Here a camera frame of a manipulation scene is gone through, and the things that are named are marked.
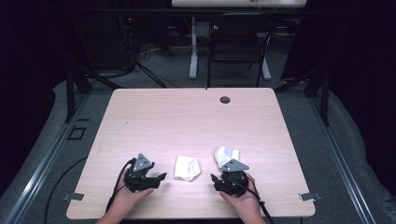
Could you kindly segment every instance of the chair backrest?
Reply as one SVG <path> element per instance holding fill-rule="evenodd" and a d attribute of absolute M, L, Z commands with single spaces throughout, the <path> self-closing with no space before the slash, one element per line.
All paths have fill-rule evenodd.
<path fill-rule="evenodd" d="M 260 12 L 227 12 L 210 22 L 209 33 L 268 33 L 275 30 L 274 20 Z"/>

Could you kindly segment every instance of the human arm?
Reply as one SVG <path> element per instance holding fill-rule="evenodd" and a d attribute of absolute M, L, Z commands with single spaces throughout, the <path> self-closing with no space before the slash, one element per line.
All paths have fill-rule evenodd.
<path fill-rule="evenodd" d="M 123 218 L 134 209 L 136 204 L 146 198 L 154 191 L 154 189 L 145 189 L 140 192 L 131 192 L 125 188 L 123 179 L 127 171 L 124 171 L 118 189 L 120 191 L 116 194 L 113 204 L 111 204 L 108 211 L 96 222 L 96 224 L 116 224 L 120 223 Z"/>
<path fill-rule="evenodd" d="M 248 188 L 255 192 L 254 178 L 248 173 L 246 173 L 246 175 L 249 178 Z M 245 224 L 265 224 L 257 198 L 249 191 L 246 191 L 245 194 L 239 198 L 228 195 L 223 191 L 221 191 L 219 195 L 233 206 L 236 213 Z"/>

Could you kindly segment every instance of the table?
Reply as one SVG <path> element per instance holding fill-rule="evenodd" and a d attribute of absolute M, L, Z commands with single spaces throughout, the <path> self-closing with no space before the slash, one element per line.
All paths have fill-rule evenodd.
<path fill-rule="evenodd" d="M 230 98 L 228 104 L 219 99 Z M 240 150 L 272 217 L 309 217 L 312 202 L 275 93 L 264 88 L 122 89 L 113 92 L 67 216 L 99 218 L 123 164 L 143 153 L 166 172 L 158 189 L 128 218 L 230 218 L 235 211 L 214 190 L 220 176 L 215 149 Z M 198 159 L 202 172 L 191 182 L 174 179 L 177 156 Z"/>
<path fill-rule="evenodd" d="M 306 0 L 172 0 L 173 7 L 305 7 Z M 191 20 L 191 63 L 190 78 L 197 77 L 198 51 L 196 45 L 196 23 L 195 17 Z M 271 80 L 267 60 L 264 58 L 262 64 L 264 80 Z"/>

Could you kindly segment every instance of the folded white cloth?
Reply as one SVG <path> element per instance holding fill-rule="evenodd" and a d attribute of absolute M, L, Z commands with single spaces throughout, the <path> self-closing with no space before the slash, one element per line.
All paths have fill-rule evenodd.
<path fill-rule="evenodd" d="M 219 169 L 222 165 L 230 161 L 231 159 L 239 160 L 239 150 L 234 150 L 229 147 L 218 147 L 215 150 L 215 158 L 219 164 Z"/>
<path fill-rule="evenodd" d="M 194 157 L 178 156 L 176 158 L 174 178 L 191 181 L 200 173 L 201 167 Z"/>

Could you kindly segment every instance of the chair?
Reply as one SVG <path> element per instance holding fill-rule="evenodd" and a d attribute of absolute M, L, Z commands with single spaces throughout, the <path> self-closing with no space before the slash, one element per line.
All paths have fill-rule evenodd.
<path fill-rule="evenodd" d="M 211 21 L 207 87 L 210 87 L 212 63 L 250 63 L 248 69 L 258 63 L 256 87 L 259 87 L 265 52 L 275 28 L 274 20 L 260 12 L 224 13 Z"/>

